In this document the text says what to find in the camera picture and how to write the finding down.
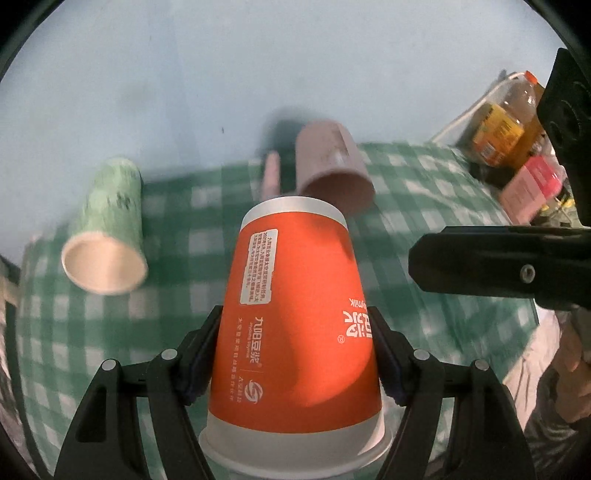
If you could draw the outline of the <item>person's right hand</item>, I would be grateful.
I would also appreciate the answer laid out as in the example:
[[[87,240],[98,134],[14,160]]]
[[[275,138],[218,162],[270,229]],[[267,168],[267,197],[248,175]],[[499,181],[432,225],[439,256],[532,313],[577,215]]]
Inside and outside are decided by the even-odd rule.
[[[573,313],[565,318],[552,367],[557,374],[555,410],[567,424],[590,416],[590,365],[583,359],[583,344],[573,326]]]

